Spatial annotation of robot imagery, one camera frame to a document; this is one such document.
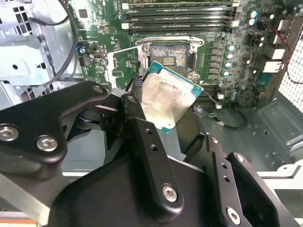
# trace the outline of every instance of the white connector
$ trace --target white connector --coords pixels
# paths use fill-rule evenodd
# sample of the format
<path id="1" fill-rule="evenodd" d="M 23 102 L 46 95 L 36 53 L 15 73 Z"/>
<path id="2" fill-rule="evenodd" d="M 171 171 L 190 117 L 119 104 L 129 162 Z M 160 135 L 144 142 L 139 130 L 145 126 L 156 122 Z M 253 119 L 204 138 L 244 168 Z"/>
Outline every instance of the white connector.
<path id="1" fill-rule="evenodd" d="M 222 99 L 224 99 L 224 95 L 218 93 L 218 94 L 217 94 L 217 98 L 218 98 L 219 100 L 222 100 Z"/>
<path id="2" fill-rule="evenodd" d="M 222 109 L 222 105 L 220 103 L 216 103 L 214 106 L 216 107 L 217 110 Z"/>

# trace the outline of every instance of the electrolytic capacitor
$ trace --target electrolytic capacitor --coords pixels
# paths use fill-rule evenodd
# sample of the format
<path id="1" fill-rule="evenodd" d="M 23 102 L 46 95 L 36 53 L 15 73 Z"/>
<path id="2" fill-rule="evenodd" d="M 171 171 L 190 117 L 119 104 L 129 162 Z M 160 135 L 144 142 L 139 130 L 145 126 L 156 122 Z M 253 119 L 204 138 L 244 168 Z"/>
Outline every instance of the electrolytic capacitor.
<path id="1" fill-rule="evenodd" d="M 229 75 L 229 72 L 226 71 L 226 70 L 224 70 L 224 71 L 222 72 L 222 74 L 223 74 L 223 76 L 227 77 L 227 76 Z"/>
<path id="2" fill-rule="evenodd" d="M 261 47 L 261 46 L 263 46 L 263 43 L 260 40 L 256 40 L 255 45 L 258 47 Z"/>
<path id="3" fill-rule="evenodd" d="M 250 17 L 251 18 L 256 18 L 257 17 L 257 15 L 258 15 L 258 12 L 257 11 L 252 11 L 251 13 L 250 13 Z"/>
<path id="4" fill-rule="evenodd" d="M 244 57 L 243 61 L 244 61 L 245 64 L 248 65 L 250 63 L 250 58 L 249 57 Z"/>
<path id="5" fill-rule="evenodd" d="M 228 45 L 227 46 L 228 51 L 232 52 L 235 50 L 235 46 L 234 45 Z"/>
<path id="6" fill-rule="evenodd" d="M 232 96 L 236 96 L 237 95 L 237 91 L 234 89 L 234 90 L 232 90 Z"/>
<path id="7" fill-rule="evenodd" d="M 232 59 L 233 58 L 233 54 L 232 53 L 228 53 L 228 54 L 225 55 L 225 57 L 227 59 Z"/>
<path id="8" fill-rule="evenodd" d="M 251 71 L 252 74 L 256 74 L 257 73 L 257 70 L 255 68 L 253 68 L 253 67 L 250 67 L 250 71 Z"/>
<path id="9" fill-rule="evenodd" d="M 257 35 L 257 39 L 259 39 L 261 42 L 265 40 L 265 37 L 262 35 Z"/>
<path id="10" fill-rule="evenodd" d="M 263 16 L 270 20 L 272 20 L 275 17 L 275 15 L 272 13 L 264 13 Z"/>
<path id="11" fill-rule="evenodd" d="M 255 19 L 250 19 L 250 20 L 248 21 L 248 24 L 249 24 L 250 26 L 254 25 L 255 23 L 256 23 L 256 20 L 255 20 Z"/>
<path id="12" fill-rule="evenodd" d="M 229 69 L 232 66 L 232 64 L 229 61 L 227 61 L 224 63 L 224 66 Z"/>

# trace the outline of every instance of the chip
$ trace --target chip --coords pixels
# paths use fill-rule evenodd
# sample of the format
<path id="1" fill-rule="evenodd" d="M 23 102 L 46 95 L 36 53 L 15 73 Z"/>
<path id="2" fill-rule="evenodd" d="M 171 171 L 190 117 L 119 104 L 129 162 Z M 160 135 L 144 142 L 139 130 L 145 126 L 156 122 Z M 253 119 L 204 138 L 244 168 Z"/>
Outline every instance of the chip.
<path id="1" fill-rule="evenodd" d="M 87 10 L 86 9 L 79 9 L 79 16 L 81 18 L 88 18 Z"/>

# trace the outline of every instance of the screw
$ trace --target screw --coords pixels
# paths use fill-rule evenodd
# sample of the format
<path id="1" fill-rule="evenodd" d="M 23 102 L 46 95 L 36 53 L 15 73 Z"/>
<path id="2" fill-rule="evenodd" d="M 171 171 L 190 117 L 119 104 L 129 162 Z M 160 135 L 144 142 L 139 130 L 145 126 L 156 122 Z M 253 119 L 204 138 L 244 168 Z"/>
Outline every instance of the screw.
<path id="1" fill-rule="evenodd" d="M 150 49 L 149 46 L 144 46 L 144 47 L 143 47 L 143 50 L 144 50 L 144 51 L 148 51 L 149 49 Z"/>
<path id="2" fill-rule="evenodd" d="M 42 151 L 54 151 L 58 143 L 50 136 L 43 136 L 37 140 L 36 145 Z"/>
<path id="3" fill-rule="evenodd" d="M 164 197 L 170 202 L 175 202 L 178 198 L 176 190 L 169 185 L 163 186 L 162 193 Z"/>
<path id="4" fill-rule="evenodd" d="M 12 126 L 0 126 L 0 140 L 13 141 L 19 136 L 19 131 Z"/>
<path id="5" fill-rule="evenodd" d="M 241 220 L 238 213 L 231 207 L 226 208 L 226 213 L 229 219 L 236 225 L 239 225 Z"/>
<path id="6" fill-rule="evenodd" d="M 81 48 L 79 49 L 79 52 L 80 52 L 80 53 L 85 53 L 85 48 L 84 48 L 84 47 L 81 47 Z"/>
<path id="7" fill-rule="evenodd" d="M 287 130 L 287 132 L 288 132 L 288 134 L 290 134 L 290 135 L 294 134 L 294 130 L 293 130 L 293 129 L 289 129 L 289 130 Z"/>
<path id="8" fill-rule="evenodd" d="M 94 86 L 94 90 L 97 91 L 97 92 L 99 92 L 99 93 L 103 93 L 103 90 L 102 90 L 102 88 L 100 86 L 95 85 Z"/>
<path id="9" fill-rule="evenodd" d="M 238 158 L 238 160 L 239 160 L 240 162 L 244 162 L 244 159 L 243 159 L 243 157 L 242 157 L 241 155 L 237 155 L 237 158 Z"/>
<path id="10" fill-rule="evenodd" d="M 215 137 L 212 137 L 212 141 L 213 141 L 214 143 L 218 143 L 218 140 L 217 140 Z"/>

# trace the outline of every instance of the capacitor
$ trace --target capacitor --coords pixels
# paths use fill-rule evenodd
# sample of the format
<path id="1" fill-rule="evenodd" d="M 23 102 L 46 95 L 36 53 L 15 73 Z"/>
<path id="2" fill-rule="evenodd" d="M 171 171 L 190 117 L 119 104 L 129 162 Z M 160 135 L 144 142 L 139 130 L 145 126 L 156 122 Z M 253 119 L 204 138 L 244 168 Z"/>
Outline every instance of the capacitor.
<path id="1" fill-rule="evenodd" d="M 81 48 L 79 49 L 79 52 L 80 52 L 80 53 L 85 53 L 85 48 L 84 48 L 84 47 L 81 47 Z"/>
<path id="2" fill-rule="evenodd" d="M 257 17 L 257 15 L 258 15 L 258 12 L 257 11 L 252 11 L 251 13 L 250 13 L 250 17 L 251 18 L 256 18 Z"/>
<path id="3" fill-rule="evenodd" d="M 257 45 L 258 47 L 261 47 L 261 46 L 263 46 L 263 43 L 260 40 L 256 40 L 255 45 Z"/>
<path id="4" fill-rule="evenodd" d="M 275 17 L 275 15 L 272 13 L 264 13 L 263 16 L 270 20 L 272 20 Z"/>
<path id="5" fill-rule="evenodd" d="M 255 19 L 250 19 L 249 21 L 248 21 L 248 24 L 249 25 L 254 25 L 256 23 L 256 20 Z"/>
<path id="6" fill-rule="evenodd" d="M 227 77 L 227 76 L 229 75 L 229 72 L 226 71 L 226 70 L 224 70 L 224 71 L 222 72 L 222 74 L 223 74 L 223 76 Z"/>
<path id="7" fill-rule="evenodd" d="M 232 96 L 233 97 L 236 97 L 236 95 L 237 95 L 237 91 L 234 89 L 234 90 L 232 90 Z"/>
<path id="8" fill-rule="evenodd" d="M 256 74 L 257 73 L 257 70 L 255 68 L 253 68 L 253 67 L 250 67 L 250 71 L 251 71 L 252 74 Z"/>
<path id="9" fill-rule="evenodd" d="M 221 80 L 218 82 L 218 86 L 219 86 L 220 88 L 223 88 L 223 87 L 224 87 L 224 84 L 223 84 L 223 82 L 222 82 Z"/>
<path id="10" fill-rule="evenodd" d="M 233 58 L 233 54 L 232 53 L 228 53 L 225 55 L 227 59 L 232 59 Z"/>
<path id="11" fill-rule="evenodd" d="M 228 49 L 228 51 L 233 52 L 235 50 L 235 46 L 234 45 L 228 45 L 227 49 Z"/>
<path id="12" fill-rule="evenodd" d="M 257 35 L 257 39 L 263 42 L 265 40 L 265 37 L 262 35 Z"/>
<path id="13" fill-rule="evenodd" d="M 224 63 L 224 66 L 226 68 L 230 68 L 232 66 L 232 64 L 229 61 L 227 61 L 227 62 Z"/>
<path id="14" fill-rule="evenodd" d="M 245 64 L 248 65 L 248 64 L 250 63 L 250 58 L 244 57 L 244 58 L 243 58 L 243 61 L 244 61 Z"/>

